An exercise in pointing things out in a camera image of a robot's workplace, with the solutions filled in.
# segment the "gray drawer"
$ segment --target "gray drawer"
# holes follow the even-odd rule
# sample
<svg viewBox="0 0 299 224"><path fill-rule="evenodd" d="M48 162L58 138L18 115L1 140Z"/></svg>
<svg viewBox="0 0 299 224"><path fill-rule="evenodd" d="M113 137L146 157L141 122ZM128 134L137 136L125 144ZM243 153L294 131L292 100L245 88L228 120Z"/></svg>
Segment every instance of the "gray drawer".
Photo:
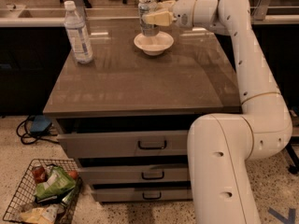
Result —
<svg viewBox="0 0 299 224"><path fill-rule="evenodd" d="M69 158L187 155L187 131L58 135Z"/></svg>
<svg viewBox="0 0 299 224"><path fill-rule="evenodd" d="M176 189L101 189L92 192L96 202L149 202L191 200L192 190Z"/></svg>
<svg viewBox="0 0 299 224"><path fill-rule="evenodd" d="M83 181L91 185L91 187L93 184L105 185L190 180L187 164L92 167L79 168L78 171Z"/></svg>

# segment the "white plastic bottle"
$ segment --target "white plastic bottle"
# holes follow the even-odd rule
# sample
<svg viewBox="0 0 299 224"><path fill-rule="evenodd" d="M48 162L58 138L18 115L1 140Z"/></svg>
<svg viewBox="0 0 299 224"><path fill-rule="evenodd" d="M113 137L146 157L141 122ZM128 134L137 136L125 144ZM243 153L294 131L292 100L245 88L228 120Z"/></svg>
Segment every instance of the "white plastic bottle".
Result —
<svg viewBox="0 0 299 224"><path fill-rule="evenodd" d="M74 56L79 63L89 63L93 59L93 50L85 20L77 12L73 1L64 2L64 6L66 9L64 26Z"/></svg>

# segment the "drawer handle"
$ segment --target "drawer handle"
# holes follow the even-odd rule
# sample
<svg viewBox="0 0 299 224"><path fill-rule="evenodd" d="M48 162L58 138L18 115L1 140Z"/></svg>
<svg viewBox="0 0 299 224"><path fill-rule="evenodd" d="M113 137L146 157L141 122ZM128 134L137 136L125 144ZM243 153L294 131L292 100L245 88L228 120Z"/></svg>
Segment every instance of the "drawer handle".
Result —
<svg viewBox="0 0 299 224"><path fill-rule="evenodd" d="M164 140L163 145L162 146L157 146L157 147L143 147L142 142L138 141L138 147L140 149L143 149L143 150L165 149L167 147L167 141Z"/></svg>
<svg viewBox="0 0 299 224"><path fill-rule="evenodd" d="M142 179L144 179L144 180L159 180L159 179L164 178L164 171L161 172L161 176L157 176L157 177L146 177L146 175L143 172L142 172L141 176L142 176Z"/></svg>
<svg viewBox="0 0 299 224"><path fill-rule="evenodd" d="M162 193L159 192L159 196L157 196L157 197L147 197L147 195L143 192L142 197L144 200L159 200L162 197Z"/></svg>

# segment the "bowl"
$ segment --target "bowl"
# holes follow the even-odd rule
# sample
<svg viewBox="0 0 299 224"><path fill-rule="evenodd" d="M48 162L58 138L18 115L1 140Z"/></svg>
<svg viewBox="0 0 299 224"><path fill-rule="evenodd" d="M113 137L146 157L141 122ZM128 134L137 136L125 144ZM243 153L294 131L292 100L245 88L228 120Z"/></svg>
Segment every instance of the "bowl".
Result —
<svg viewBox="0 0 299 224"><path fill-rule="evenodd" d="M149 56L157 56L172 46L174 38L164 32L159 32L156 36L139 34L135 37L134 43Z"/></svg>

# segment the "black wire basket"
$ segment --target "black wire basket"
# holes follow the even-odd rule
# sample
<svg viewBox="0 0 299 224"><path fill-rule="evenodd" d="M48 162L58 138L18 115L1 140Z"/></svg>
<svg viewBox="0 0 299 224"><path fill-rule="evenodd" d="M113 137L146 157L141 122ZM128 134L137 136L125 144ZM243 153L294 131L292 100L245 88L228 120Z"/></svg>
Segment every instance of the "black wire basket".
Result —
<svg viewBox="0 0 299 224"><path fill-rule="evenodd" d="M21 183L19 184L13 198L7 208L3 216L4 221L14 222L14 223L23 223L20 218L20 211L25 204L33 203L35 201L35 191L36 191L36 183L32 175L32 168L35 163L40 163L44 167L49 165L57 165L64 168L65 171L77 170L78 167L73 160L41 160L35 159L32 160L21 179ZM81 189L82 181L79 178L77 181L77 185L75 187L76 193L75 197L72 200L72 203L67 208L64 216L62 218L58 218L55 224L69 224L72 223L73 215L75 212L78 195Z"/></svg>

